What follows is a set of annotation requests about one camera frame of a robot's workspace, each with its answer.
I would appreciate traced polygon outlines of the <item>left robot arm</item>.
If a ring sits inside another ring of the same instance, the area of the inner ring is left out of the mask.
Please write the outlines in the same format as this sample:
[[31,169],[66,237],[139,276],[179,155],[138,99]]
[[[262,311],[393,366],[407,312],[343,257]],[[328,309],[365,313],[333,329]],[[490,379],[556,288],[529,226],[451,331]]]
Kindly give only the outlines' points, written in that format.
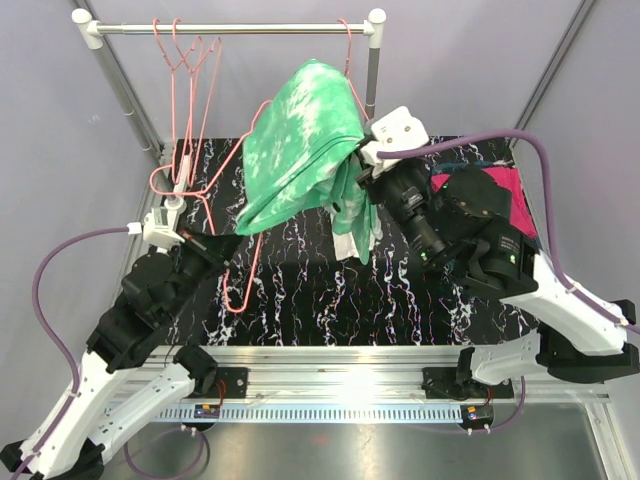
[[9,443],[1,461],[14,478],[97,479],[105,465],[168,406],[190,396],[225,396],[218,364],[186,344],[141,390],[114,409],[114,395],[160,345],[201,284],[223,274],[243,239],[183,230],[165,252],[139,257],[99,319],[72,381],[28,438]]

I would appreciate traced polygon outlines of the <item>green white tie-dye trousers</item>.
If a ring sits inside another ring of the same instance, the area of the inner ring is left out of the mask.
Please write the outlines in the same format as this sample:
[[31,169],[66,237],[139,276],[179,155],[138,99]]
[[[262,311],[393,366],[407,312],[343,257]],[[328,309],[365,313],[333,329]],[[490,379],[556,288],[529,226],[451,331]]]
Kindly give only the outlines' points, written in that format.
[[356,181],[363,171],[356,150],[364,137],[347,78],[318,60],[304,63],[243,142],[246,203],[236,233],[254,235],[324,208],[333,234],[351,237],[358,258],[368,263],[381,227]]

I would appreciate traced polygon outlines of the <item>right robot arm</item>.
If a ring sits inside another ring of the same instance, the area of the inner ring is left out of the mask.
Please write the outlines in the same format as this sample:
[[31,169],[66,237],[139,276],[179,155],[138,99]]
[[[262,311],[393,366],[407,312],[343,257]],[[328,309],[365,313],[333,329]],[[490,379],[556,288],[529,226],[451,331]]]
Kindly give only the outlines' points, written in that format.
[[356,182],[387,210],[425,273],[449,267],[452,282],[466,293],[515,306],[539,321],[516,340],[461,350],[455,370],[426,378],[425,390],[466,400],[540,372],[576,384],[638,373],[638,348],[606,317],[632,321],[632,304],[563,286],[535,242],[512,225],[511,192],[486,170],[463,167],[434,188],[423,162],[411,158],[380,175],[368,167]]

